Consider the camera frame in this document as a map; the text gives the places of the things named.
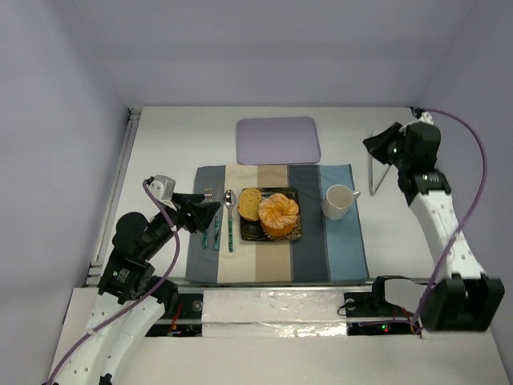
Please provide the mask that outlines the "yellow bread slice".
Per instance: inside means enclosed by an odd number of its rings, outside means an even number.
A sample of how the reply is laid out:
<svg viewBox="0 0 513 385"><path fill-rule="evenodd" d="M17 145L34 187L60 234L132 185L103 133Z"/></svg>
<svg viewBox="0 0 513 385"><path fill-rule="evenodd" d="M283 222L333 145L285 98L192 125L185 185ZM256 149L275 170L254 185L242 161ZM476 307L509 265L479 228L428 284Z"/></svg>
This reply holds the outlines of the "yellow bread slice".
<svg viewBox="0 0 513 385"><path fill-rule="evenodd" d="M262 194L258 188L243 189L237 207L238 213L245 220L258 221L261 200Z"/></svg>

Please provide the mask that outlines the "round orange bundt cake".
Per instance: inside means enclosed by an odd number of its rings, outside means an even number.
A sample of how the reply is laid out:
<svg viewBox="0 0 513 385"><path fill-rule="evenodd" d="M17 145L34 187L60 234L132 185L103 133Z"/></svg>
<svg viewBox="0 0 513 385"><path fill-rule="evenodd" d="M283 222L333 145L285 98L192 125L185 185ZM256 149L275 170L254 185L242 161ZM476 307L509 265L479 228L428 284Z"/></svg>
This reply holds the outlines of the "round orange bundt cake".
<svg viewBox="0 0 513 385"><path fill-rule="evenodd" d="M258 208L262 229L272 237L283 237L291 233L299 217L299 205L282 193L263 199Z"/></svg>

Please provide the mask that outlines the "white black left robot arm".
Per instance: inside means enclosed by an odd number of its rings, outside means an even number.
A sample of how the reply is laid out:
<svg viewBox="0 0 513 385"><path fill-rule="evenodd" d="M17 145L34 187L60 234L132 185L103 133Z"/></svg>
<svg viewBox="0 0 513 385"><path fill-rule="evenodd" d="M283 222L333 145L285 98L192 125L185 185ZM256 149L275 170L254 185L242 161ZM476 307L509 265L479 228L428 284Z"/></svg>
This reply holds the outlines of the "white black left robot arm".
<svg viewBox="0 0 513 385"><path fill-rule="evenodd" d="M151 327L179 304L170 265L157 276L150 260L178 232L205 232L221 204L201 194L148 194L159 212L148 220L131 212L116 224L113 250L97 285L83 336L66 352L48 384L115 384Z"/></svg>

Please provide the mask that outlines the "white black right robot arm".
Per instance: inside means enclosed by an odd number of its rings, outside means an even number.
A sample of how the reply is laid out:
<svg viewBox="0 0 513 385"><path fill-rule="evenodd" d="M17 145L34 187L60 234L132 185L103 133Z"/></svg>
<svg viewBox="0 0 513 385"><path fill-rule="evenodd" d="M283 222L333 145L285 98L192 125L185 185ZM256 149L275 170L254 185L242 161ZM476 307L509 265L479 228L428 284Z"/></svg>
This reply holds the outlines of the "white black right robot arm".
<svg viewBox="0 0 513 385"><path fill-rule="evenodd" d="M505 289L488 276L464 237L448 179L435 167L440 143L440 130L422 121L395 123L363 141L372 158L398 170L398 187L435 261L413 318L430 332L483 332Z"/></svg>

